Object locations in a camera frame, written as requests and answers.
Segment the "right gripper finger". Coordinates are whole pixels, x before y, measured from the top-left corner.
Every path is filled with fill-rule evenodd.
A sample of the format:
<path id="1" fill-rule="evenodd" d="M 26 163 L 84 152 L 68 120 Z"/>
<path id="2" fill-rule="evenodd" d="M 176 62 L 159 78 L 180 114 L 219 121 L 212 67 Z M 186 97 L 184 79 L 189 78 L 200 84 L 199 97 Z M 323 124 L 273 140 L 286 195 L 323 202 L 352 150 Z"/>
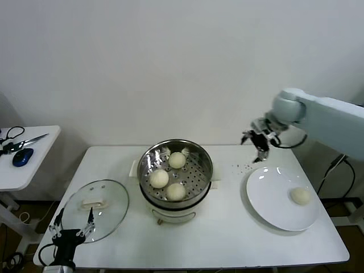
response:
<path id="1" fill-rule="evenodd" d="M 268 159 L 268 156 L 269 156 L 269 150 L 267 150 L 267 151 L 258 150 L 257 151 L 257 156 L 253 160 L 253 163 L 263 162 L 263 161 Z"/>
<path id="2" fill-rule="evenodd" d="M 244 144 L 245 142 L 247 142 L 248 140 L 254 144 L 255 143 L 255 137 L 256 137 L 256 133 L 253 130 L 249 130 L 249 131 L 244 131 L 242 133 L 242 138 L 241 138 L 241 144 Z"/>

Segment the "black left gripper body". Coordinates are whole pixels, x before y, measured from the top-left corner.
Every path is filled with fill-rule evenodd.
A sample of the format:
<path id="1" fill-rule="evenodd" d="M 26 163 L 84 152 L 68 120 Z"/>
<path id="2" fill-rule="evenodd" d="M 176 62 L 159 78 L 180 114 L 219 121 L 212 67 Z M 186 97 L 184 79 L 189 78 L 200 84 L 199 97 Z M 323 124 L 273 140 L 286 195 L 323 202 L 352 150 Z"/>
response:
<path id="1" fill-rule="evenodd" d="M 53 266 L 74 266 L 73 258 L 78 245 L 85 242 L 85 235 L 80 229 L 61 230 L 61 236 L 53 239 L 57 247 Z"/>

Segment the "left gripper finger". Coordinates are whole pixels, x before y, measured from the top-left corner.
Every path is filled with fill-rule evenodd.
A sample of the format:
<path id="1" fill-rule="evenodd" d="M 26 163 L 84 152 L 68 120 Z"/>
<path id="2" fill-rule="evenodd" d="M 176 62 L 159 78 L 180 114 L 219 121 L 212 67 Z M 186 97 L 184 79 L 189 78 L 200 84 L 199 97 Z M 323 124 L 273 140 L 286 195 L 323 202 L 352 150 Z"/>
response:
<path id="1" fill-rule="evenodd" d="M 59 238 L 61 237 L 61 231 L 62 231 L 62 217 L 63 217 L 64 208 L 61 209 L 59 214 L 56 216 L 53 224 L 49 225 L 48 229 L 51 232 L 52 238 Z"/>
<path id="2" fill-rule="evenodd" d="M 93 215 L 93 208 L 90 208 L 88 220 L 86 225 L 80 229 L 76 235 L 79 237 L 88 237 L 94 230 L 95 223 L 94 223 L 94 215 Z"/>

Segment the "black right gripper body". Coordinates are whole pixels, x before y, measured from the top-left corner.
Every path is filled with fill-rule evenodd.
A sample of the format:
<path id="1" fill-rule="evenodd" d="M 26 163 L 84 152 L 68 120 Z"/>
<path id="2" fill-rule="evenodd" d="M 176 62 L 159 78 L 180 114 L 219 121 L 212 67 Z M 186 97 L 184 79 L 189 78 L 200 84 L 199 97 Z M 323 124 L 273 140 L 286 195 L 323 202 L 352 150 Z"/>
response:
<path id="1" fill-rule="evenodd" d="M 258 151 L 269 151 L 269 145 L 263 134 L 252 132 L 252 143 Z"/>

